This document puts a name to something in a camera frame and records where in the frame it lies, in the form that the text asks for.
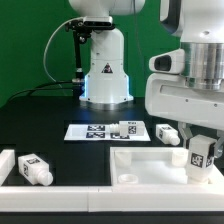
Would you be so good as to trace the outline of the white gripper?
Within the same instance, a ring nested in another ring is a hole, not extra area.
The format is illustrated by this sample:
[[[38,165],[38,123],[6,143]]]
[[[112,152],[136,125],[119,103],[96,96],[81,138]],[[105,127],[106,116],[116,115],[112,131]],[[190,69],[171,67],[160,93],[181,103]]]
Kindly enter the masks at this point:
[[[183,147],[192,138],[189,124],[216,129],[214,156],[224,152],[224,86],[219,91],[188,88],[183,77],[151,74],[147,80],[145,108],[151,116],[178,121]]]

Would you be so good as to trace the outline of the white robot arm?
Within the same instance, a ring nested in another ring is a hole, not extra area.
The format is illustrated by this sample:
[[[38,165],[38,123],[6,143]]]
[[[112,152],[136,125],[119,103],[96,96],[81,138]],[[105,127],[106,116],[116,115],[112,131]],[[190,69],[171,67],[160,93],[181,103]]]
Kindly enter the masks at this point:
[[[80,100],[113,107],[131,99],[123,70],[124,38],[115,15],[135,14],[146,0],[68,0],[84,42],[92,37],[91,67]],[[178,122],[184,144],[193,142],[189,126],[217,131],[216,157],[224,152],[224,0],[159,0],[160,22],[180,38],[177,50],[152,57],[146,85],[149,114]]]

